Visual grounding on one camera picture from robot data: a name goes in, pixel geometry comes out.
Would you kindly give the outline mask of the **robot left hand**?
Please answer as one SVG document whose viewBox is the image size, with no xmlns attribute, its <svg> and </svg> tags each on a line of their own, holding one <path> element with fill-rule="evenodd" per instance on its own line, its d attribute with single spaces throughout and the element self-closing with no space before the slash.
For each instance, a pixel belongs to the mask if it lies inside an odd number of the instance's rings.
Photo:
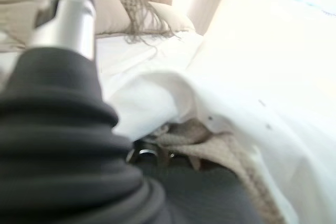
<svg viewBox="0 0 336 224">
<path fill-rule="evenodd" d="M 262 223 L 227 168 L 112 133 L 94 0 L 47 0 L 1 91 L 1 223 Z"/>
</svg>

